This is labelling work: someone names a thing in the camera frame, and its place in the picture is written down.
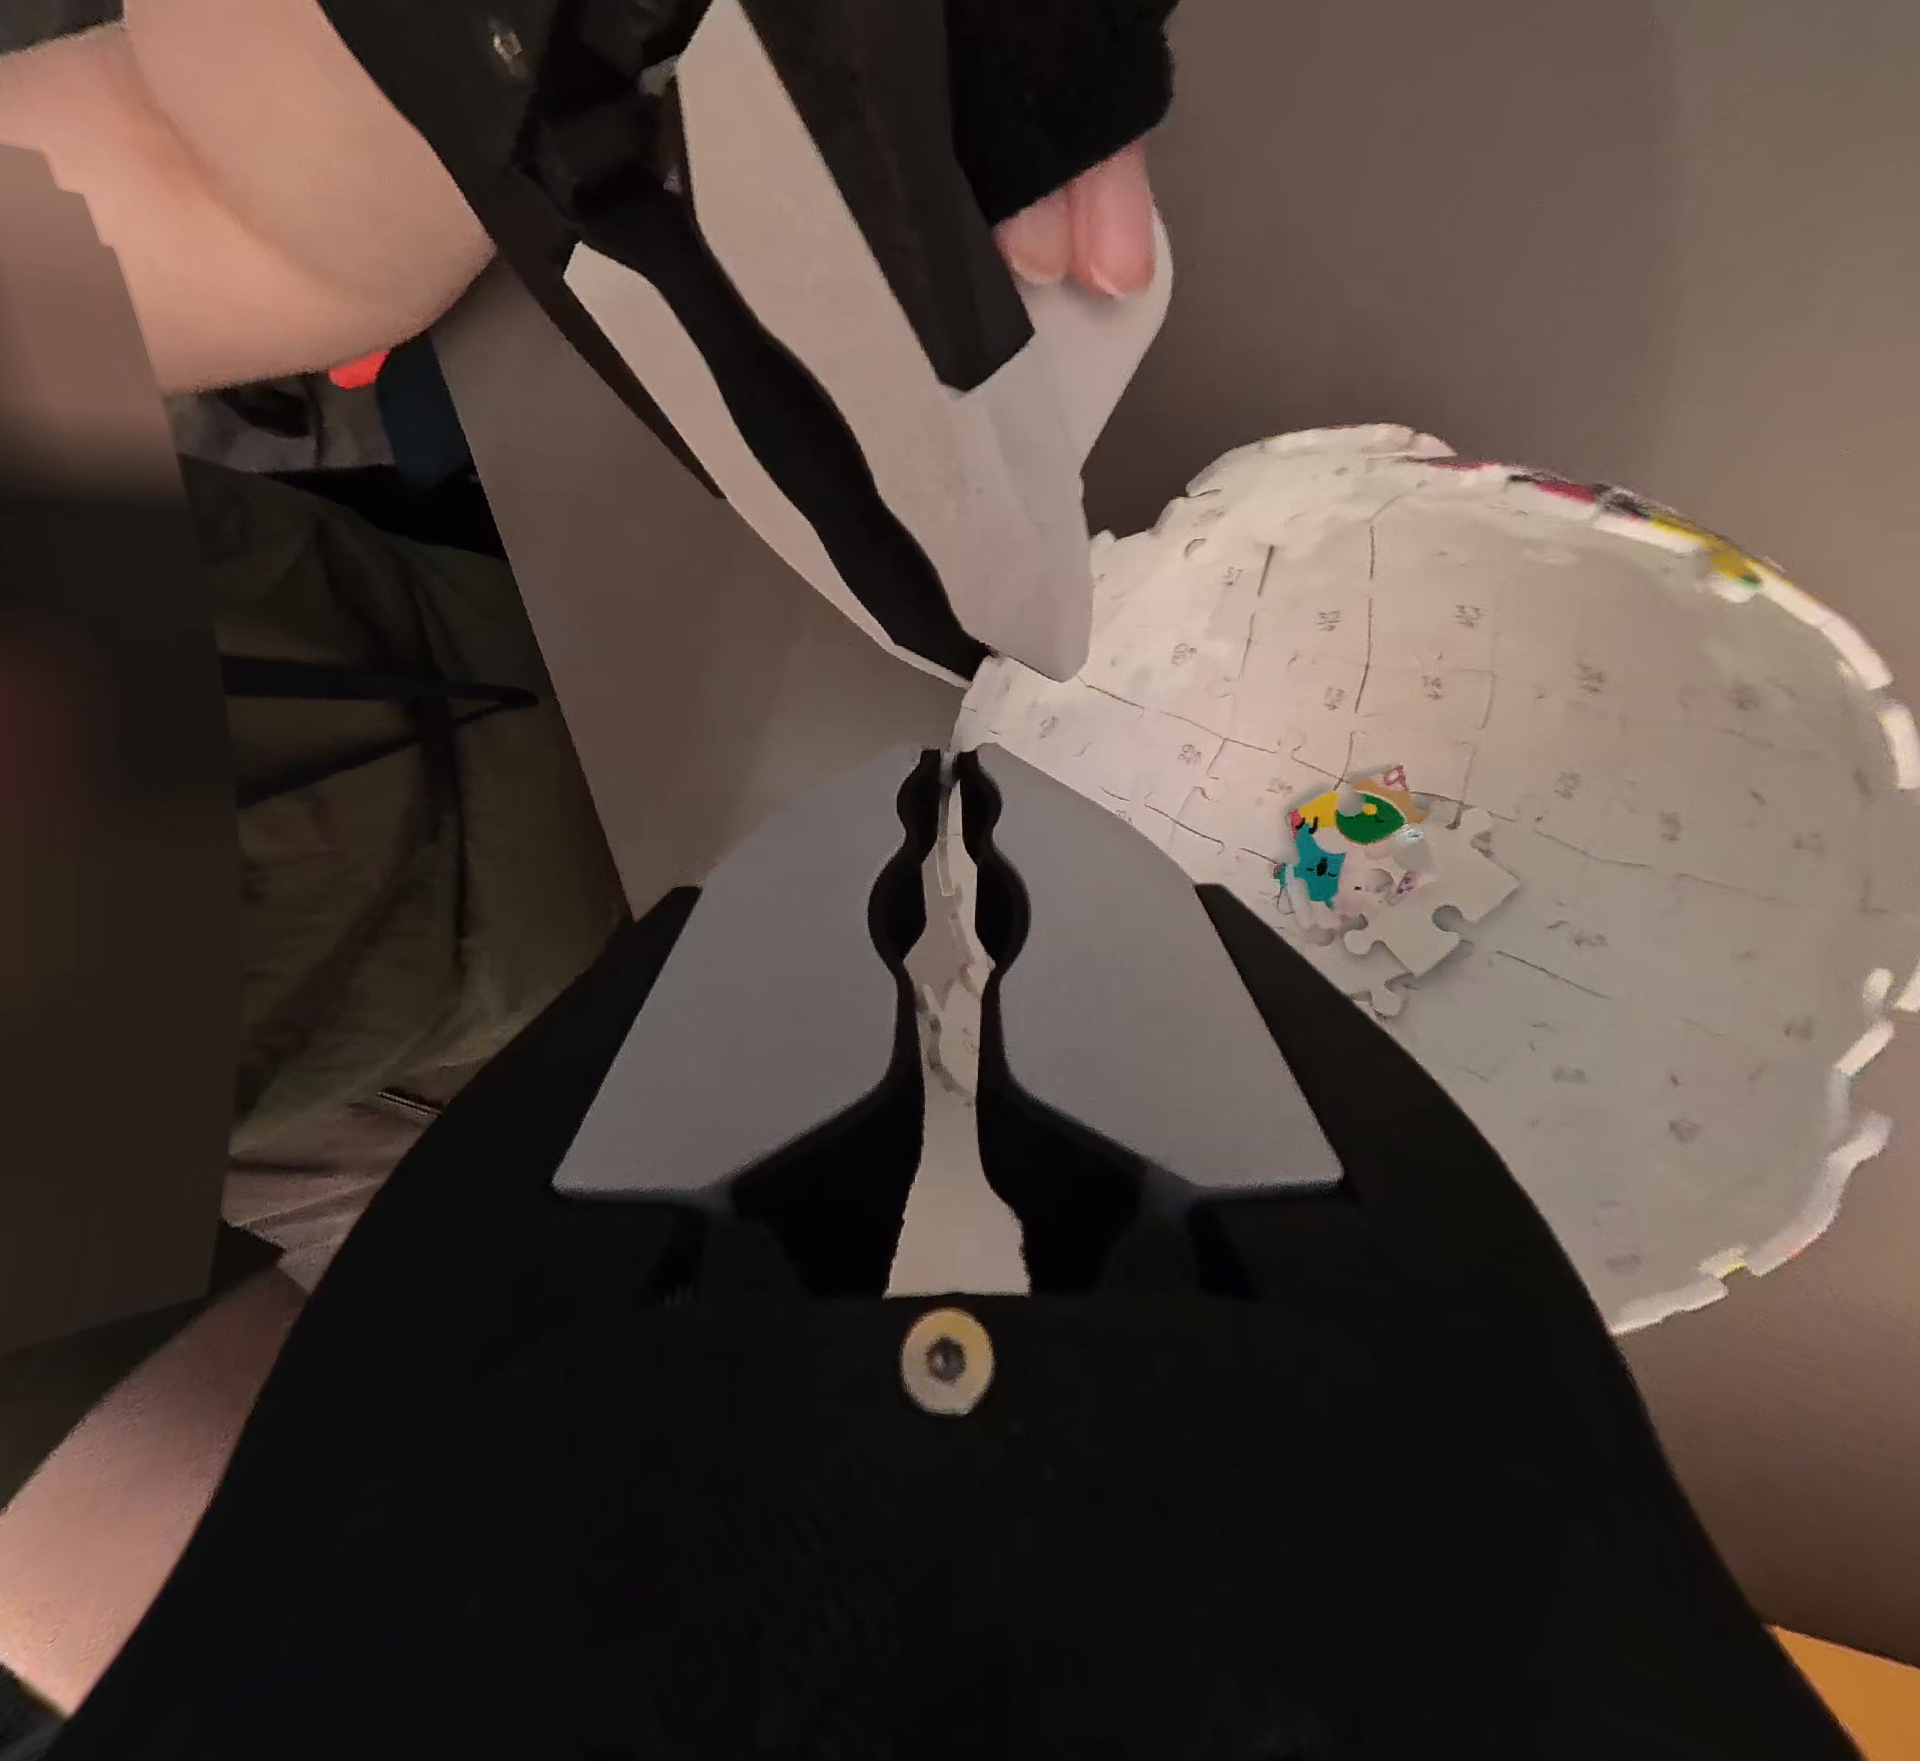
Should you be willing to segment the person's left hand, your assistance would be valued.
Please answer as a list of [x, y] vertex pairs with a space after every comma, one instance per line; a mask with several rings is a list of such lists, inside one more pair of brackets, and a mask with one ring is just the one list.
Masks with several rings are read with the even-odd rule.
[[1072, 280], [1116, 301], [1147, 290], [1155, 272], [1155, 201], [1143, 144], [1130, 144], [1002, 221], [996, 241], [1027, 284]]

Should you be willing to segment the person's right forearm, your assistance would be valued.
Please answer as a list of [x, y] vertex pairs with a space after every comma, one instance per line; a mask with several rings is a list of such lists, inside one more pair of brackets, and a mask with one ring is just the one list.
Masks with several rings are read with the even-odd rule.
[[3, 1508], [2, 1657], [75, 1711], [174, 1572], [306, 1296], [264, 1268], [109, 1392]]

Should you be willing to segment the white half puzzle ball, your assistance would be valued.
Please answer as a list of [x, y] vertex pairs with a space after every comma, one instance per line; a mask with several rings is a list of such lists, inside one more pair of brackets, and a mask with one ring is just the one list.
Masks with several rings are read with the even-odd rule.
[[1090, 542], [1090, 656], [953, 745], [1090, 796], [1309, 959], [1288, 810], [1403, 764], [1516, 891], [1375, 1017], [1501, 1150], [1612, 1334], [1817, 1240], [1916, 1017], [1916, 723], [1854, 621], [1676, 511], [1393, 425], [1229, 452]]

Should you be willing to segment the colourful loose puzzle piece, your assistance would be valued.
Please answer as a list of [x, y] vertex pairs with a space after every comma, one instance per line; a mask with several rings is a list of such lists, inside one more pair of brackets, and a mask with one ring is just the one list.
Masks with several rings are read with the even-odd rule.
[[1383, 764], [1300, 798], [1277, 865], [1288, 910], [1310, 926], [1355, 924], [1427, 884], [1427, 805], [1403, 764]]

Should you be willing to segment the person's left forearm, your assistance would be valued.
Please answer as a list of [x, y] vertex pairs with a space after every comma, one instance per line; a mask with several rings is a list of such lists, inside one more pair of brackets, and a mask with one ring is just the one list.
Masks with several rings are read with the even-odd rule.
[[88, 201], [167, 396], [391, 349], [494, 255], [317, 0], [123, 0], [3, 58], [2, 138]]

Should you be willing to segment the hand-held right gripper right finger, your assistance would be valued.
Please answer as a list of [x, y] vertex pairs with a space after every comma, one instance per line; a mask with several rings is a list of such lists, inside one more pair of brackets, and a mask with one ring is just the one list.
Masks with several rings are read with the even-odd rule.
[[957, 800], [1014, 1088], [1204, 1193], [1335, 1186], [1339, 1161], [1188, 874], [996, 745], [960, 755]]

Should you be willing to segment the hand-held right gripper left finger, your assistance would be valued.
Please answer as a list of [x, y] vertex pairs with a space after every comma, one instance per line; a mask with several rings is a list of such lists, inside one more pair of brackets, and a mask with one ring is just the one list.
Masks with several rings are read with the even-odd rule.
[[552, 1186], [701, 1197], [874, 1089], [898, 988], [869, 932], [906, 845], [894, 747], [762, 821], [720, 862], [626, 1028]]

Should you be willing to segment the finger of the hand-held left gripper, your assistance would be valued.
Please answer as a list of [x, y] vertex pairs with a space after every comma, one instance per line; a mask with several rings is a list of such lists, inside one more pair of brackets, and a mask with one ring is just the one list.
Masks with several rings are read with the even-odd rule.
[[1027, 345], [962, 392], [934, 370], [737, 0], [677, 61], [691, 212], [752, 317], [818, 382], [962, 630], [1054, 680], [1090, 647], [1083, 468], [1159, 332], [1171, 253], [1130, 301], [1018, 290]]
[[968, 685], [977, 652], [960, 667], [942, 665], [926, 644], [892, 638], [843, 581], [821, 537], [750, 452], [696, 338], [642, 275], [583, 243], [564, 269], [564, 286], [660, 405], [720, 497], [792, 572], [902, 663], [953, 688]]

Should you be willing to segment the olive trousers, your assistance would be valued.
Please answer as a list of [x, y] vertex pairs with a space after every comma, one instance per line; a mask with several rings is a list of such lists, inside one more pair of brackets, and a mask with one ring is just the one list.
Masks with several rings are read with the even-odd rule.
[[242, 885], [231, 1147], [495, 1055], [626, 906], [504, 559], [184, 457], [226, 662]]

